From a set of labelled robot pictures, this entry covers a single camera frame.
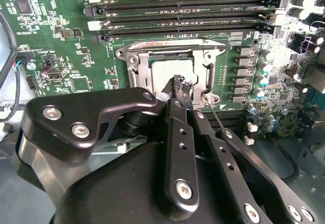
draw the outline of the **black cable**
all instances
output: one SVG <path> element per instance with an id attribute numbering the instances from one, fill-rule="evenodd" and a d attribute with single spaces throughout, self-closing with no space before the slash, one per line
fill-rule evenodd
<path id="1" fill-rule="evenodd" d="M 20 73 L 18 70 L 15 71 L 15 75 L 16 75 L 15 102 L 14 102 L 14 105 L 11 107 L 11 111 L 10 111 L 9 115 L 6 118 L 0 119 L 0 122 L 5 122 L 5 121 L 10 120 L 18 110 L 19 97 L 20 97 Z"/>
<path id="2" fill-rule="evenodd" d="M 7 21 L 7 19 L 4 17 L 4 15 L 2 14 L 2 12 L 0 11 L 0 22 L 2 24 L 2 27 L 4 28 L 7 38 L 8 38 L 8 42 L 9 42 L 9 49 L 10 49 L 10 53 L 9 56 L 4 64 L 4 66 L 2 67 L 1 71 L 0 71 L 0 89 L 2 88 L 10 69 L 13 67 L 16 57 L 17 57 L 17 53 L 18 53 L 18 47 L 17 47 L 17 42 L 16 42 L 16 37 L 14 32 L 12 31 L 9 22 Z M 15 94 L 15 102 L 14 105 L 12 106 L 11 112 L 9 113 L 9 115 L 4 118 L 4 119 L 0 119 L 0 122 L 5 122 L 10 120 L 15 113 L 17 112 L 18 106 L 19 106 L 19 97 L 20 97 L 20 73 L 18 71 L 17 68 L 15 68 L 15 76 L 16 76 L 16 94 Z"/>
<path id="3" fill-rule="evenodd" d="M 15 59 L 17 57 L 17 53 L 18 53 L 18 47 L 17 47 L 17 42 L 16 42 L 16 37 L 14 32 L 12 31 L 9 22 L 7 21 L 7 19 L 4 17 L 4 15 L 2 14 L 2 12 L 0 11 L 0 22 L 2 24 L 2 27 L 4 28 L 7 38 L 8 38 L 8 42 L 9 42 L 9 49 L 10 49 L 10 53 L 9 56 L 4 64 L 4 66 L 2 67 L 1 71 L 0 71 L 0 89 L 2 88 L 10 69 L 12 68 Z"/>

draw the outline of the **screw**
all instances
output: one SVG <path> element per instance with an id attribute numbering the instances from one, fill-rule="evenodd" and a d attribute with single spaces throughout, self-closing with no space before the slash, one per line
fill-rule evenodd
<path id="1" fill-rule="evenodd" d="M 26 64 L 26 68 L 27 68 L 28 70 L 30 70 L 30 71 L 33 71 L 33 70 L 36 69 L 36 65 L 35 65 L 34 62 L 28 62 L 28 63 Z"/>
<path id="2" fill-rule="evenodd" d="M 224 131 L 224 133 L 227 135 L 228 138 L 232 139 L 233 135 L 229 131 Z"/>
<path id="3" fill-rule="evenodd" d="M 152 100 L 152 96 L 151 96 L 150 93 L 148 93 L 148 92 L 143 92 L 142 94 L 143 94 L 144 98 L 146 98 L 147 100 L 150 100 L 150 101 Z"/>
<path id="4" fill-rule="evenodd" d="M 283 109 L 283 110 L 281 111 L 281 114 L 284 115 L 284 116 L 286 116 L 287 114 L 289 114 L 288 109 Z"/>
<path id="5" fill-rule="evenodd" d="M 244 209 L 246 212 L 246 215 L 251 219 L 254 223 L 259 223 L 259 215 L 258 212 L 252 207 L 250 204 L 245 204 Z"/>
<path id="6" fill-rule="evenodd" d="M 203 119 L 204 118 L 204 115 L 200 112 L 200 111 L 197 111 L 197 115 L 199 118 Z"/>
<path id="7" fill-rule="evenodd" d="M 74 136 L 84 139 L 90 134 L 89 128 L 84 124 L 75 124 L 71 128 L 71 132 Z"/>
<path id="8" fill-rule="evenodd" d="M 180 197 L 183 199 L 190 199 L 192 197 L 192 189 L 191 187 L 184 181 L 176 182 L 176 190 Z"/>
<path id="9" fill-rule="evenodd" d="M 62 117 L 62 113 L 59 109 L 47 107 L 43 110 L 43 116 L 49 120 L 55 121 Z"/>
<path id="10" fill-rule="evenodd" d="M 303 215 L 310 221 L 314 221 L 313 216 L 309 213 L 308 210 L 306 210 L 304 207 L 301 207 L 301 212 L 303 213 Z"/>
<path id="11" fill-rule="evenodd" d="M 179 107 L 179 108 L 182 108 L 182 107 L 183 107 L 182 104 L 179 103 L 179 101 L 175 101 L 174 104 L 175 104 L 177 107 Z"/>
<path id="12" fill-rule="evenodd" d="M 301 215 L 293 206 L 289 205 L 289 211 L 290 211 L 291 215 L 294 217 L 294 219 L 296 219 L 297 221 L 302 220 Z"/>

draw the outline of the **capacitor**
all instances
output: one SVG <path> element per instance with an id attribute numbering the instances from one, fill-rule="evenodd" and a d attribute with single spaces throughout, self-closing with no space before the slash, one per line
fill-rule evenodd
<path id="1" fill-rule="evenodd" d="M 274 126 L 275 123 L 276 123 L 276 119 L 274 118 L 273 115 L 269 115 L 266 120 L 268 121 L 268 123 L 271 125 L 271 126 Z"/>
<path id="2" fill-rule="evenodd" d="M 301 8 L 291 8 L 289 12 L 293 17 L 296 17 L 299 20 L 305 20 L 310 14 L 308 10 Z"/>
<path id="3" fill-rule="evenodd" d="M 47 66 L 47 67 L 45 67 L 42 71 L 41 71 L 41 76 L 43 77 L 43 78 L 46 78 L 47 77 L 47 75 L 49 74 L 49 72 L 51 71 L 51 66 Z"/>
<path id="4" fill-rule="evenodd" d="M 263 57 L 265 60 L 268 60 L 268 61 L 273 60 L 273 59 L 274 59 L 274 56 L 275 56 L 274 52 L 271 52 L 271 51 L 269 51 L 269 50 L 264 50 L 264 51 L 262 52 L 262 57 Z"/>
<path id="5" fill-rule="evenodd" d="M 318 35 L 309 35 L 311 38 L 310 41 L 315 43 L 316 45 L 321 45 L 324 42 L 324 38 Z"/>
<path id="6" fill-rule="evenodd" d="M 292 0 L 292 4 L 295 6 L 311 8 L 315 5 L 316 0 Z"/>
<path id="7" fill-rule="evenodd" d="M 256 88 L 253 91 L 254 95 L 256 95 L 257 98 L 261 99 L 265 96 L 265 93 L 263 92 L 263 90 L 261 90 L 260 88 Z"/>
<path id="8" fill-rule="evenodd" d="M 247 106 L 247 111 L 250 113 L 250 114 L 254 114 L 257 112 L 256 108 L 254 107 L 253 104 L 248 104 Z"/>
<path id="9" fill-rule="evenodd" d="M 306 93 L 308 91 L 308 87 L 301 83 L 295 83 L 295 88 L 300 92 L 300 93 Z"/>
<path id="10" fill-rule="evenodd" d="M 317 54 L 320 51 L 320 47 L 314 43 L 309 43 L 307 50 Z"/>
<path id="11" fill-rule="evenodd" d="M 267 64 L 266 62 L 262 62 L 261 64 L 259 64 L 258 68 L 261 69 L 263 72 L 268 73 L 272 70 L 272 65 Z"/>
<path id="12" fill-rule="evenodd" d="M 265 127 L 268 132 L 270 132 L 270 133 L 273 132 L 274 126 L 270 125 L 269 123 L 266 123 Z"/>
<path id="13" fill-rule="evenodd" d="M 291 70 L 291 69 L 287 69 L 287 70 L 285 70 L 284 73 L 285 73 L 287 76 L 289 76 L 289 77 L 291 77 L 291 78 L 293 78 L 293 79 L 298 79 L 298 77 L 299 77 L 299 75 L 298 75 L 297 73 L 295 73 L 295 72 L 294 72 L 293 70 Z"/>
<path id="14" fill-rule="evenodd" d="M 256 81 L 257 81 L 257 83 L 259 83 L 261 86 L 266 86 L 266 85 L 268 85 L 268 83 L 269 83 L 269 80 L 268 80 L 266 77 L 264 77 L 263 75 L 258 75 L 258 76 L 256 77 Z"/>

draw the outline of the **cable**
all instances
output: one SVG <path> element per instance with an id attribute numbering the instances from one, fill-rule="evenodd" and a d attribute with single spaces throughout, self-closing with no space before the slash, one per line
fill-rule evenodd
<path id="1" fill-rule="evenodd" d="M 3 13 L 0 11 L 0 22 L 6 32 L 7 38 L 8 38 L 8 42 L 9 42 L 9 48 L 10 48 L 10 53 L 9 56 L 4 64 L 4 66 L 2 67 L 1 71 L 0 71 L 0 89 L 2 88 L 8 74 L 9 71 L 11 69 L 11 67 L 14 66 L 15 69 L 15 76 L 16 76 L 16 94 L 15 94 L 15 102 L 14 105 L 12 106 L 11 112 L 9 113 L 9 115 L 4 118 L 4 119 L 0 119 L 0 122 L 5 122 L 10 120 L 15 113 L 17 112 L 18 106 L 19 106 L 19 97 L 20 97 L 20 73 L 18 71 L 18 65 L 21 63 L 21 61 L 18 61 L 15 64 L 15 60 L 18 54 L 18 47 L 17 47 L 17 42 L 16 42 L 16 37 L 14 32 L 12 31 L 9 22 L 7 21 L 7 19 L 4 17 Z"/>
<path id="2" fill-rule="evenodd" d="M 16 42 L 16 37 L 14 32 L 12 31 L 9 22 L 7 21 L 7 19 L 4 17 L 3 13 L 0 11 L 0 22 L 2 24 L 2 27 L 4 28 L 6 35 L 8 37 L 8 42 L 9 42 L 9 49 L 10 49 L 10 53 L 9 56 L 4 64 L 4 66 L 2 67 L 1 71 L 0 71 L 0 89 L 2 88 L 8 74 L 9 71 L 11 69 L 11 67 L 13 66 L 15 59 L 17 57 L 18 54 L 18 47 L 17 47 L 17 42 Z"/>
<path id="3" fill-rule="evenodd" d="M 299 176 L 299 167 L 297 162 L 291 157 L 288 152 L 283 149 L 281 145 L 278 144 L 278 141 L 275 138 L 272 138 L 271 141 L 275 144 L 275 146 L 280 150 L 282 155 L 292 164 L 292 167 L 294 168 L 294 172 L 290 176 L 281 178 L 281 180 L 285 183 L 289 183 L 295 180 Z"/>
<path id="4" fill-rule="evenodd" d="M 325 24 L 325 22 L 322 22 L 322 21 L 314 21 L 314 22 L 312 22 L 310 25 L 309 25 L 309 30 L 311 31 L 311 32 L 314 32 L 313 30 L 311 30 L 311 25 L 313 25 L 314 23 L 321 23 L 321 24 Z M 315 32 L 315 34 L 317 34 L 317 33 L 319 33 L 319 32 L 322 32 L 323 30 L 325 29 L 325 27 L 324 28 L 322 28 L 322 29 L 320 29 L 320 30 L 318 30 L 318 31 L 316 31 Z"/>

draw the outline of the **motherboard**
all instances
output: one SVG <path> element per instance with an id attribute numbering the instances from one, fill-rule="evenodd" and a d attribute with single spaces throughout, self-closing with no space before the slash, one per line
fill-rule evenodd
<path id="1" fill-rule="evenodd" d="M 37 96 L 140 86 L 166 99 L 166 83 L 182 75 L 193 83 L 193 106 L 209 112 L 211 104 L 246 144 L 265 132 L 292 137 L 311 117 L 306 106 L 324 109 L 324 7 L 325 0 L 0 0 Z"/>

